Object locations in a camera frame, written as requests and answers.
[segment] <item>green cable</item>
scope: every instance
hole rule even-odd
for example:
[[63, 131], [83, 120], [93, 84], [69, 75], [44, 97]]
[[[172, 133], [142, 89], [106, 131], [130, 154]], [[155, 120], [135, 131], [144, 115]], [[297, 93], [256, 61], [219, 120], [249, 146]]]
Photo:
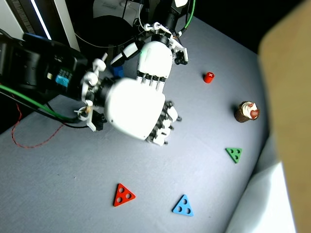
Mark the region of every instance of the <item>green cable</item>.
[[24, 99], [24, 100], [26, 100], [26, 101], [32, 103], [33, 105], [35, 105], [35, 106], [37, 106], [37, 107], [43, 109], [44, 111], [46, 111], [46, 112], [52, 114], [53, 116], [55, 116], [55, 117], [57, 117], [57, 118], [60, 118], [60, 119], [62, 119], [62, 120], [68, 120], [68, 121], [72, 121], [72, 120], [75, 120], [75, 119], [76, 119], [76, 118], [69, 118], [69, 117], [66, 117], [66, 116], [62, 116], [62, 115], [60, 115], [59, 113], [56, 113], [56, 112], [52, 111], [51, 109], [49, 109], [48, 107], [42, 105], [41, 103], [38, 103], [37, 101], [35, 101], [35, 100], [33, 100], [33, 99], [31, 99], [31, 98], [29, 98], [29, 97], [27, 97], [27, 96], [25, 96], [25, 95], [23, 95], [23, 94], [17, 92], [17, 91], [15, 91], [15, 90], [13, 90], [13, 89], [7, 87], [7, 86], [4, 86], [4, 85], [0, 84], [0, 88], [3, 89], [3, 90], [5, 90], [5, 91], [8, 91], [8, 92], [10, 92], [10, 93], [12, 93], [12, 94], [14, 94], [14, 95], [17, 95], [18, 97], [21, 97], [22, 99]]
[[185, 28], [187, 28], [187, 27], [189, 26], [189, 24], [190, 24], [190, 22], [191, 22], [191, 20], [192, 20], [193, 13], [194, 13], [194, 6], [195, 6], [195, 0], [193, 0], [191, 15], [190, 15], [190, 17], [189, 17], [189, 19], [188, 19], [188, 22], [187, 22], [186, 25], [185, 25]]

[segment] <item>green triangle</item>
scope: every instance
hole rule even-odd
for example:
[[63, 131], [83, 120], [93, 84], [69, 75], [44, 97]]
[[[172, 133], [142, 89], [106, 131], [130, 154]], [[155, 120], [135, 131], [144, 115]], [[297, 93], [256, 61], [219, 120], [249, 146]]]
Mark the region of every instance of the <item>green triangle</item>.
[[240, 160], [242, 149], [241, 148], [226, 148], [225, 150], [228, 152], [232, 160], [237, 164]]

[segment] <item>blue triangle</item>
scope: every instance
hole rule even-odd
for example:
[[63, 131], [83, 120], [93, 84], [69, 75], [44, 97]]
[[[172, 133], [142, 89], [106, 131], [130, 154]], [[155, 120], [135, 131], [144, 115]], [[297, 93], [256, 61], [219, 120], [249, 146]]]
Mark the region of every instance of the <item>blue triangle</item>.
[[186, 216], [193, 216], [193, 211], [191, 209], [187, 195], [183, 195], [181, 197], [177, 205], [174, 207], [173, 213]]

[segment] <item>red cap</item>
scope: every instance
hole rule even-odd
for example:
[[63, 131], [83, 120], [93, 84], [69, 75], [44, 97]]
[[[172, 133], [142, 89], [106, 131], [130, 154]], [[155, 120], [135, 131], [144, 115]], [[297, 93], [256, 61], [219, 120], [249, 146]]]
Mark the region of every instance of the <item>red cap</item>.
[[211, 83], [214, 79], [215, 75], [212, 72], [207, 72], [206, 76], [204, 77], [204, 82]]

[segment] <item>white frosting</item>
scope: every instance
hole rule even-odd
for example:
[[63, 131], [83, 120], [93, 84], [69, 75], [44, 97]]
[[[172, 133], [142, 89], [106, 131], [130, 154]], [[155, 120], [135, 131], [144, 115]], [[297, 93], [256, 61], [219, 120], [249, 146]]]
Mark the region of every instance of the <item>white frosting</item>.
[[253, 103], [253, 102], [248, 101], [248, 102], [245, 102], [245, 103], [242, 105], [243, 115], [246, 116], [246, 117], [248, 117], [248, 118], [250, 118], [250, 119], [252, 119], [252, 117], [251, 117], [251, 111], [257, 110], [257, 106], [256, 106], [255, 103], [253, 103], [253, 106], [252, 106], [252, 107], [249, 106], [249, 105], [252, 104], [252, 103]]

